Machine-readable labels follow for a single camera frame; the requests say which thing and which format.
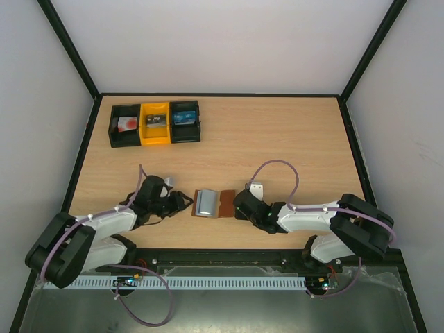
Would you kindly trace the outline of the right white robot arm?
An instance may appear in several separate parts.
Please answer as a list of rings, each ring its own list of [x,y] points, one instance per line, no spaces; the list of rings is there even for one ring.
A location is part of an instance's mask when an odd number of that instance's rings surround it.
[[[322,205],[269,205],[245,189],[233,205],[236,217],[269,234],[314,232],[301,255],[302,264],[312,272],[323,272],[327,265],[352,255],[383,260],[396,239],[393,219],[353,194]]]

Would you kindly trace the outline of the brown leather card holder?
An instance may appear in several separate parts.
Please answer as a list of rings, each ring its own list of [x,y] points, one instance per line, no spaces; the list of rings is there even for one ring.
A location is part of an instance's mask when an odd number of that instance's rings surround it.
[[[191,215],[210,219],[232,218],[235,215],[233,204],[235,196],[236,191],[233,189],[222,191],[197,189]]]

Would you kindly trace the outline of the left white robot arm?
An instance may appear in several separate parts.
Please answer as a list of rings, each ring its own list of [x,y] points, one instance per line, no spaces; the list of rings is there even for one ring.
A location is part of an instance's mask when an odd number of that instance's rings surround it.
[[[85,216],[56,214],[25,257],[25,264],[62,289],[81,273],[114,264],[128,265],[136,245],[122,233],[186,210],[192,198],[173,190],[168,178],[140,176],[137,188],[110,210]]]

